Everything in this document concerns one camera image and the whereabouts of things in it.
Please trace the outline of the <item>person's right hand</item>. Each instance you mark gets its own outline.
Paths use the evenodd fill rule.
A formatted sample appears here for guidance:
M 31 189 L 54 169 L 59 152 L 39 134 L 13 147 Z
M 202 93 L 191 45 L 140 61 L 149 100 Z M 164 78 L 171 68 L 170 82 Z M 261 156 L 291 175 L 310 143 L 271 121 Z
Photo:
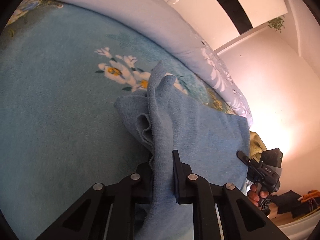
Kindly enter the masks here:
M 256 206 L 260 207 L 260 200 L 265 199 L 269 196 L 269 192 L 267 191 L 260 191 L 257 190 L 257 185 L 252 184 L 250 190 L 247 193 L 247 198 Z

